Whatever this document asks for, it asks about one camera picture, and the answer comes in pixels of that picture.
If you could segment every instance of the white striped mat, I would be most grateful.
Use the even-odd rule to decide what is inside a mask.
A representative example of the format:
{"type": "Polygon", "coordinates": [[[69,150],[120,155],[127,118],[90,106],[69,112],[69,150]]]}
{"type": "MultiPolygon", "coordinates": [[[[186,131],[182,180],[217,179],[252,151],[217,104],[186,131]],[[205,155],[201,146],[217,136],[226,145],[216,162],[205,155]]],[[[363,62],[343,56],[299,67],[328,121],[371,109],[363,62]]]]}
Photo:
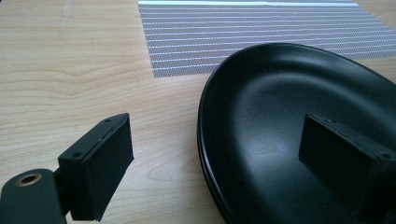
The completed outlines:
{"type": "Polygon", "coordinates": [[[246,47],[288,42],[350,59],[396,55],[396,33],[352,0],[138,1],[155,77],[210,73],[246,47]]]}

